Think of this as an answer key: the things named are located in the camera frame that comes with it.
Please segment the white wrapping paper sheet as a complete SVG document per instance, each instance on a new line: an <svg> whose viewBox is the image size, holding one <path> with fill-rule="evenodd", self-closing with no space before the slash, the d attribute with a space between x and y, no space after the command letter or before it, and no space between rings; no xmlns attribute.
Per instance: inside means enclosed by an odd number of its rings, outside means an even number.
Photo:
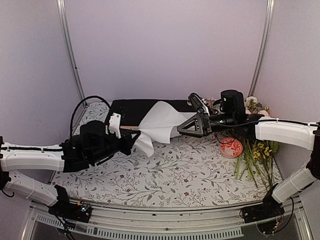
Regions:
<svg viewBox="0 0 320 240"><path fill-rule="evenodd" d="M177 126L187 118L164 101L157 102L145 115L138 126L140 135L134 146L147 157L154 154L153 142L169 144L170 139L179 136Z"/></svg>

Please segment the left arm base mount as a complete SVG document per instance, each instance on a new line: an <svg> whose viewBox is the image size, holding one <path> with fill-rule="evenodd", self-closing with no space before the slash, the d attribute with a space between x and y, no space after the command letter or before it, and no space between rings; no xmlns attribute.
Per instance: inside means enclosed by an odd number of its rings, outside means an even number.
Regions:
<svg viewBox="0 0 320 240"><path fill-rule="evenodd" d="M92 214L91 205L84 201L71 203L64 187L55 185L54 188L57 191L57 202L48 207L48 213L63 219L88 223Z"/></svg>

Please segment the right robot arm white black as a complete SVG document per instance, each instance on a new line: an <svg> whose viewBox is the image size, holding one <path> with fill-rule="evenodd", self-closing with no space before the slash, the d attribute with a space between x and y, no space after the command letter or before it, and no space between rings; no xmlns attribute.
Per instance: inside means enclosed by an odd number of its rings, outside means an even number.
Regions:
<svg viewBox="0 0 320 240"><path fill-rule="evenodd" d="M196 138L224 130L233 130L249 140L280 143L280 153L276 160L287 178L265 196L266 201L258 208L262 218L269 218L278 210L278 203L283 203L320 179L319 123L285 120L260 114L247 115L236 121L227 113L215 116L197 113L177 127L180 134Z"/></svg>

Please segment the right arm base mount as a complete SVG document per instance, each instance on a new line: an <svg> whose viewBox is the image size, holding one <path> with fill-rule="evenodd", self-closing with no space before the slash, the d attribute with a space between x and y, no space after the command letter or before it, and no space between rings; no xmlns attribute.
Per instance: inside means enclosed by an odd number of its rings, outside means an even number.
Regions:
<svg viewBox="0 0 320 240"><path fill-rule="evenodd" d="M280 217L280 220L273 219L270 222L259 223L257 228L264 235L272 235L278 229L283 214L285 213L282 203L273 199L272 193L278 184L274 185L264 196L262 203L246 206L240 209L239 216L245 223L253 223L270 218Z"/></svg>

